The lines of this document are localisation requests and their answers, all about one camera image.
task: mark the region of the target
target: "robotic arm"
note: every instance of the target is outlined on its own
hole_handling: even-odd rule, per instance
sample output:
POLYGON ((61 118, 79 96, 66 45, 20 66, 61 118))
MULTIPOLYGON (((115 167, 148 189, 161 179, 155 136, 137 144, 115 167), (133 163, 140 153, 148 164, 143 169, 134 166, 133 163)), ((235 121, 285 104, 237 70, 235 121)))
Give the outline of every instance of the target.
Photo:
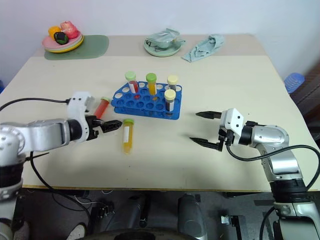
POLYGON ((198 112, 196 115, 220 119, 219 142, 211 143, 206 139, 191 138, 194 142, 218 151, 222 151, 225 143, 228 152, 238 160, 261 159, 275 200, 273 206, 279 216, 279 221, 273 224, 275 239, 320 240, 320 215, 307 193, 313 181, 306 187, 292 151, 288 149, 281 152, 289 146, 288 133, 277 125, 260 125, 253 121, 247 121, 243 126, 244 117, 235 108, 223 112, 198 112), (262 157, 236 156, 230 146, 238 144, 258 149, 262 157))
POLYGON ((28 124, 6 122, 0 124, 0 240, 13 238, 13 220, 17 195, 22 187, 23 164, 26 153, 47 151, 96 139, 101 127, 103 133, 117 130, 122 122, 104 122, 94 115, 85 115, 94 103, 88 92, 76 92, 69 99, 67 120, 50 119, 28 124))

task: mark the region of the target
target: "test tube rack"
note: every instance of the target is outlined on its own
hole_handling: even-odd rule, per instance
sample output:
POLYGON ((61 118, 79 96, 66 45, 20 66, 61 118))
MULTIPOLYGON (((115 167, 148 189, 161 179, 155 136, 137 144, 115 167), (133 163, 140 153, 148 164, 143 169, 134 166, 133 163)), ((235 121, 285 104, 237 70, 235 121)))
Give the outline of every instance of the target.
POLYGON ((176 96, 173 111, 166 110, 165 91, 168 85, 156 84, 156 95, 149 94, 148 83, 138 82, 139 92, 132 93, 126 83, 117 90, 112 98, 111 105, 117 114, 129 114, 158 119, 177 120, 180 116, 182 87, 176 86, 176 96))

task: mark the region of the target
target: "beige table surface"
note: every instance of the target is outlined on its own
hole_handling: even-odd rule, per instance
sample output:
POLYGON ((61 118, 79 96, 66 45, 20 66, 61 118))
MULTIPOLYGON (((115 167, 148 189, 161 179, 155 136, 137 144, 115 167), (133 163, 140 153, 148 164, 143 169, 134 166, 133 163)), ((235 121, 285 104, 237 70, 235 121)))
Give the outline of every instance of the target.
MULTIPOLYGON (((225 148, 218 152, 189 139, 218 141, 219 120, 194 113, 237 108, 245 121, 286 129, 291 145, 316 146, 257 40, 245 34, 225 37, 220 52, 194 63, 180 56, 204 36, 185 36, 188 44, 175 56, 165 58, 148 55, 142 47, 143 36, 110 36, 106 54, 94 59, 50 61, 39 50, 0 94, 0 104, 23 97, 64 100, 75 91, 89 91, 97 106, 101 96, 112 97, 126 83, 126 71, 135 71, 139 81, 149 72, 156 73, 159 83, 165 83, 169 74, 177 74, 183 87, 178 120, 117 114, 110 106, 104 120, 135 120, 132 153, 122 152, 123 128, 91 141, 72 142, 35 160, 44 179, 67 189, 269 191, 261 161, 241 162, 225 148)), ((20 102, 0 112, 0 122, 28 123, 66 116, 63 104, 20 102)), ((232 149, 243 157, 259 155, 247 146, 232 149)), ((307 149, 294 150, 294 154, 308 184, 316 171, 317 157, 307 149)), ((42 187, 28 162, 23 179, 24 187, 42 187)), ((319 180, 312 189, 320 189, 319 180)))

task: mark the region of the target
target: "yellow liquid test tube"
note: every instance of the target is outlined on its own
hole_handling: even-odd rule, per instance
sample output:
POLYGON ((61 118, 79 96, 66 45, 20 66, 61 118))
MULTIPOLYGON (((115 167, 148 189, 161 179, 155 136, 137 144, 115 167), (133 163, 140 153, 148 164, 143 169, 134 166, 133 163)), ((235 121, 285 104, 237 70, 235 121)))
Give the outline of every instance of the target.
POLYGON ((123 121, 123 150, 126 154, 129 154, 132 148, 134 123, 134 120, 131 118, 127 118, 123 121))
POLYGON ((157 76, 154 73, 148 73, 145 76, 146 81, 148 82, 149 94, 154 96, 157 94, 156 81, 157 76))

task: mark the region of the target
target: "white wall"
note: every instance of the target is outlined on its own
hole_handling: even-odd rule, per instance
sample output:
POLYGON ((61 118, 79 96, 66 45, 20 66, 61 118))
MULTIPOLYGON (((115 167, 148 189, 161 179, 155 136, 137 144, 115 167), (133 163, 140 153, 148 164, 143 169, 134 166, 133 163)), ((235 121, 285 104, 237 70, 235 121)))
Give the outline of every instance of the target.
POLYGON ((0 79, 8 84, 50 26, 84 34, 254 34, 282 78, 320 57, 320 0, 0 0, 0 79))

